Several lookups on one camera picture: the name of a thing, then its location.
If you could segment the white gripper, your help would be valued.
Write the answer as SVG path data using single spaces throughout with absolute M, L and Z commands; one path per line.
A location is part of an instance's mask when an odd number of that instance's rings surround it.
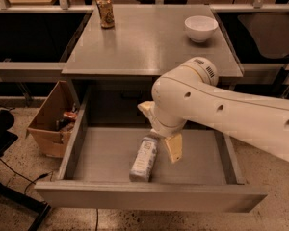
M 164 137 L 164 145 L 171 162 L 174 164 L 182 157 L 182 135 L 179 133 L 186 120 L 175 115 L 170 115 L 160 108 L 153 108 L 153 101 L 145 101 L 138 105 L 143 115 L 150 119 L 152 132 Z

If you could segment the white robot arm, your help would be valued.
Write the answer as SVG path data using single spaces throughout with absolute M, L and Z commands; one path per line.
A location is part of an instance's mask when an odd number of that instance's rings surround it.
M 212 62 L 194 57 L 160 76 L 152 99 L 138 105 L 170 159 L 182 157 L 181 130 L 192 121 L 289 162 L 289 100 L 224 90 L 217 83 Z

